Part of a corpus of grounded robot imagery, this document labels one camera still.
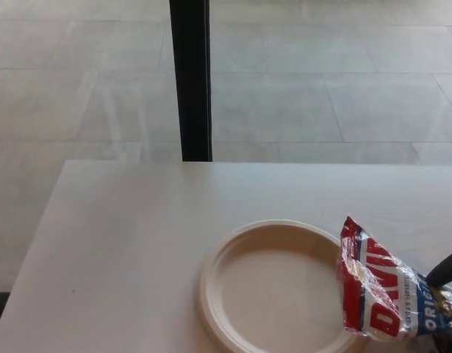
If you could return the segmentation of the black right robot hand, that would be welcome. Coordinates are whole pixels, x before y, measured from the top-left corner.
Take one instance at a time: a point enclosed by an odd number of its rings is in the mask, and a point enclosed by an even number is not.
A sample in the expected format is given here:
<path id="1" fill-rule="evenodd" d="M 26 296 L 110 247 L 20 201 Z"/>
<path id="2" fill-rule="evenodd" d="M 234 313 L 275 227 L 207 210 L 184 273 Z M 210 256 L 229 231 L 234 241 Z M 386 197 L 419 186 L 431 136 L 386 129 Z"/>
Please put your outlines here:
<path id="1" fill-rule="evenodd" d="M 441 288 L 452 282 L 452 253 L 428 273 L 426 281 L 433 288 Z"/>

